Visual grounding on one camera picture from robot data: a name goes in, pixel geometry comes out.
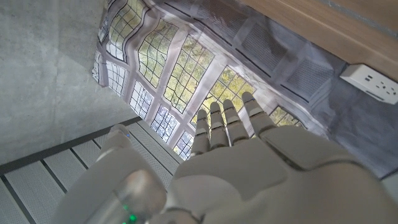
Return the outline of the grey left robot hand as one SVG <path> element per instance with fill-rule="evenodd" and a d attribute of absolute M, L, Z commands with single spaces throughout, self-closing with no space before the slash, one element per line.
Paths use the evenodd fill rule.
<path fill-rule="evenodd" d="M 250 138 L 230 100 L 197 113 L 190 157 L 165 187 L 113 126 L 96 162 L 52 223 L 396 223 L 397 204 L 347 150 L 296 126 L 276 126 L 252 94 Z"/>

